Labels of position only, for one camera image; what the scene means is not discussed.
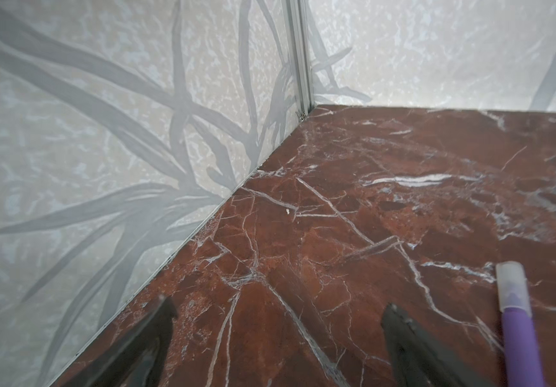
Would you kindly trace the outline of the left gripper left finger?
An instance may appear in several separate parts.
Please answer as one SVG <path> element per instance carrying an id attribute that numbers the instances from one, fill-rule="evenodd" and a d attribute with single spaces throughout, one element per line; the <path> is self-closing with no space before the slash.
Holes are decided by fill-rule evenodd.
<path id="1" fill-rule="evenodd" d="M 177 318 L 172 299 L 159 296 L 153 311 L 65 385 L 157 386 Z"/>

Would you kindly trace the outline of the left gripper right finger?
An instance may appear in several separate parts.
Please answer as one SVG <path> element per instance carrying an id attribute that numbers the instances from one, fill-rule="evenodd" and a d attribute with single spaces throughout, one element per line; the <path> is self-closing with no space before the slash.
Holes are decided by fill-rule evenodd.
<path id="1" fill-rule="evenodd" d="M 398 386 L 492 385 L 396 304 L 387 304 L 381 326 Z"/>

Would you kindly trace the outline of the purple highlighter pen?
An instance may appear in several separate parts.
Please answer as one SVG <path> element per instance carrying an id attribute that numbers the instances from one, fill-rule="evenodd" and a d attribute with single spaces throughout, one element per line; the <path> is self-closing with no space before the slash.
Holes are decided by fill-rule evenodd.
<path id="1" fill-rule="evenodd" d="M 543 387 L 545 378 L 524 267 L 506 261 L 495 266 L 495 274 L 508 385 Z"/>

